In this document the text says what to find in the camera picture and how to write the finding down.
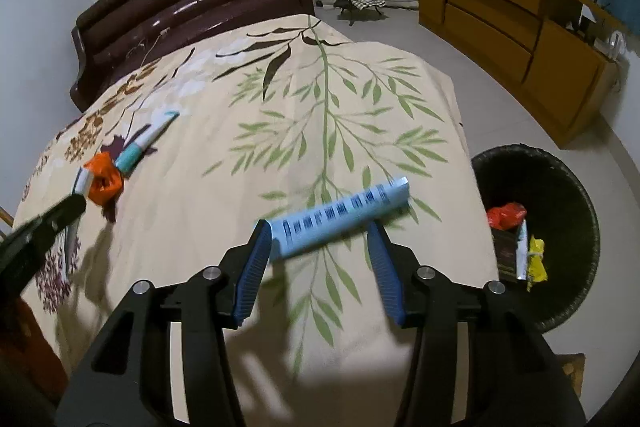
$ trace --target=wooden stick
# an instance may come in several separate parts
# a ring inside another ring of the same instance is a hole
[[[11,214],[9,214],[6,210],[4,210],[2,206],[0,206],[0,219],[2,219],[10,227],[14,225],[14,218],[11,217]]]

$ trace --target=black wicker basket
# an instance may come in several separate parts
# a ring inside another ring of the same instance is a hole
[[[527,209],[529,235],[545,241],[548,281],[505,285],[540,331],[567,320],[593,283],[600,258],[600,229],[593,204],[578,178],[558,158],[523,144],[505,145],[472,160],[485,208],[510,201]]]

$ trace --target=blue gripper pad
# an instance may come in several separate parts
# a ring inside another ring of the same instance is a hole
[[[386,249],[378,225],[373,221],[367,226],[367,246],[385,312],[398,326],[402,326],[406,318],[406,312],[402,306],[402,282],[391,261],[390,252]]]
[[[238,325],[251,315],[270,253],[271,225],[265,221],[254,249],[244,265],[242,275],[236,283],[236,299],[232,315]]]

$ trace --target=bedspread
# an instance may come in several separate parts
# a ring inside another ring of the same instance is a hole
[[[245,243],[258,218],[391,177],[407,176],[412,196],[387,220],[392,241],[455,282],[497,278],[450,78],[307,15],[214,36],[114,84],[49,144],[17,225],[168,110],[180,116],[115,207],[88,203],[70,284],[59,238],[24,293],[66,370],[136,280],[183,282]],[[362,232],[268,266],[252,316],[225,337],[249,426],[393,422],[413,333],[386,320]]]

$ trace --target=white floor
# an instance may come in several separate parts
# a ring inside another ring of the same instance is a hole
[[[591,132],[559,150],[518,102],[453,46],[418,24],[411,10],[384,9],[384,20],[316,15],[354,41],[379,41],[412,52],[447,73],[456,87],[472,155],[525,143],[558,156],[582,182],[598,214],[600,265],[586,300],[565,324],[547,333],[556,353],[585,353],[582,404],[588,417],[604,404],[640,349],[640,209],[609,150]]]

